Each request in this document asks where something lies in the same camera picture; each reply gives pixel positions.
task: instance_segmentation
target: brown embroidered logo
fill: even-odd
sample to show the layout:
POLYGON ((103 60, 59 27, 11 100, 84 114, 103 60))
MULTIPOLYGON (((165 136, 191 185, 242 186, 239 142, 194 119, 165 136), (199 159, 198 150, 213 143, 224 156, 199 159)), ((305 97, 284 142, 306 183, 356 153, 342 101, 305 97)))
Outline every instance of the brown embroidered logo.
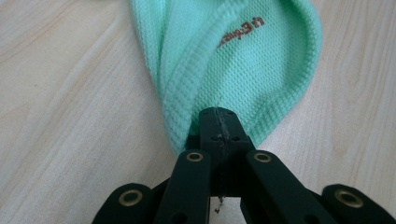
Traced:
POLYGON ((252 22, 244 22, 241 25, 240 29, 236 29, 230 33, 227 33, 223 36, 221 39, 220 44, 218 45, 218 48, 221 47, 223 44, 238 38, 238 40, 242 39, 242 35, 247 35, 249 34, 253 29, 260 28, 261 26, 264 25, 264 20, 261 17, 254 17, 252 22))

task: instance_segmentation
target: green knit cloth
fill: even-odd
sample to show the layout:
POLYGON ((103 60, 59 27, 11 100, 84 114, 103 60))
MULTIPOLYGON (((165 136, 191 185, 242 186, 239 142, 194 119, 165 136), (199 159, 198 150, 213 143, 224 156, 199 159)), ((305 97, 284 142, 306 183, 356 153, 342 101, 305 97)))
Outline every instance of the green knit cloth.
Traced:
POLYGON ((177 154, 211 106, 234 111, 257 146, 318 63, 320 21, 308 0, 131 0, 131 9, 177 154))

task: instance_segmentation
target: black mechanical linkage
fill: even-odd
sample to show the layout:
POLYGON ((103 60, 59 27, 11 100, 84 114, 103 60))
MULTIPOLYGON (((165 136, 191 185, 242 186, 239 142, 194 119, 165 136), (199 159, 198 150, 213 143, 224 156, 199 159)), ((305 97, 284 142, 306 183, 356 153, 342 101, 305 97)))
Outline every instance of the black mechanical linkage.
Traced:
POLYGON ((357 189, 306 189, 273 153, 256 150, 231 110, 199 114, 200 134, 189 136, 171 177, 154 189, 122 186, 93 223, 208 223, 210 197, 239 197, 248 224, 393 223, 396 220, 357 189))

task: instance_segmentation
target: metal screw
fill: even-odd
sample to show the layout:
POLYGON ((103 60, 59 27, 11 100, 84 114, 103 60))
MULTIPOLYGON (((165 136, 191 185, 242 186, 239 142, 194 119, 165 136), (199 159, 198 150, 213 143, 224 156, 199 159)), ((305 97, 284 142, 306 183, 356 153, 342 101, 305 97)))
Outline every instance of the metal screw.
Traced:
POLYGON ((199 152, 191 152, 187 155, 187 160, 189 161, 201 161, 204 156, 199 152))
POLYGON ((126 207, 134 206, 140 203, 140 201, 142 201, 142 198, 143 198, 142 191, 138 189, 129 189, 121 194, 119 198, 119 203, 126 207), (127 196, 134 196, 134 197, 132 199, 127 199, 127 196))
POLYGON ((271 157, 263 152, 257 152, 256 154, 254 154, 254 159, 256 161, 260 161, 260 162, 269 162, 271 161, 271 157))
POLYGON ((335 198, 349 207, 360 208, 363 206, 363 200, 355 194, 344 189, 338 189, 334 193, 335 198))

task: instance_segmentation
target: light wooden surface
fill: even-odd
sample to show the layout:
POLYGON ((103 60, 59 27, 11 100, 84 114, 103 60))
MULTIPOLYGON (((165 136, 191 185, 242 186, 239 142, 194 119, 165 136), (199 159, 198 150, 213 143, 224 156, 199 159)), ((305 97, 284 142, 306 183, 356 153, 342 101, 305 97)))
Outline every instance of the light wooden surface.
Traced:
MULTIPOLYGON (((318 70, 259 148, 313 191, 354 186, 396 216, 396 1, 313 3, 318 70)), ((0 0, 0 223, 90 223, 175 161, 127 0, 0 0)), ((211 213, 243 222, 237 200, 211 213)))

